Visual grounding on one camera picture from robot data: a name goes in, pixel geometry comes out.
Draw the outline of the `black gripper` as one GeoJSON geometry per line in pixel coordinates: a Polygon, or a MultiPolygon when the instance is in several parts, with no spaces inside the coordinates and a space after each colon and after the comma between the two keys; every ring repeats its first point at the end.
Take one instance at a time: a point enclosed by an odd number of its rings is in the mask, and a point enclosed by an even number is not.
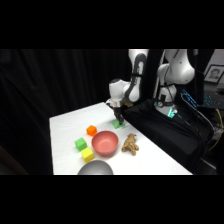
{"type": "Polygon", "coordinates": [[[118,122],[120,121],[121,123],[123,123],[124,118],[123,118],[123,115],[121,114],[122,110],[123,110],[123,102],[122,101],[113,101],[112,102],[112,107],[113,107],[113,110],[114,110],[116,120],[118,122]]]}

